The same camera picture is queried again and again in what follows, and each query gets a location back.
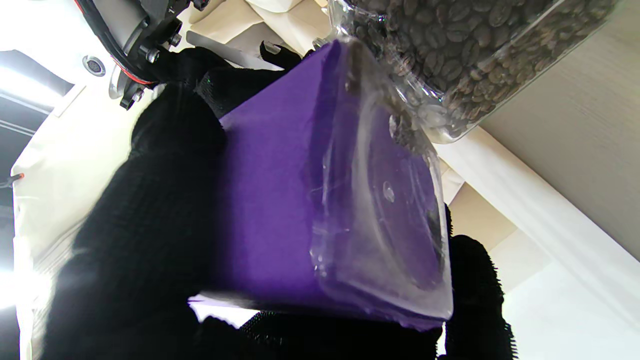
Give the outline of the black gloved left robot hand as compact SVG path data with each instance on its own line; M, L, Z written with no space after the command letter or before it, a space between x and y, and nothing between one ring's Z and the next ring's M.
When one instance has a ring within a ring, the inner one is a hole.
M140 115L131 151L58 273L43 360L436 360L440 329L261 312L240 328L188 305L218 233L226 134L185 83Z

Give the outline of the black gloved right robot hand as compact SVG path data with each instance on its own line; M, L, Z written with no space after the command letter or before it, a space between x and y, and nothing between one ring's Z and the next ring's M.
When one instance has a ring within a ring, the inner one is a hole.
M266 41L259 45L263 60L279 70L238 68L204 47L166 52L153 65L162 84L176 85L189 96L204 101L215 117L221 119L244 102L279 80L302 62L304 57L282 45Z

